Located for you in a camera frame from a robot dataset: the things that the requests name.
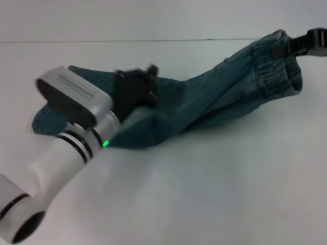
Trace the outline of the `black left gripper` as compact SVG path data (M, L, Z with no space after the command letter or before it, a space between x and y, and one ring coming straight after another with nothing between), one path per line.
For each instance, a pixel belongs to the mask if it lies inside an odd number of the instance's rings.
M159 69L117 70L114 74L113 113L124 121L137 107L155 107L158 103L157 75Z

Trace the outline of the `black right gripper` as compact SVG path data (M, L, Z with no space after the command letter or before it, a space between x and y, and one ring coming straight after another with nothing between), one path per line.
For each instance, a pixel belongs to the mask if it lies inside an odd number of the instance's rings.
M326 57L326 29L311 29L288 43L271 47L272 58L286 58L291 55Z

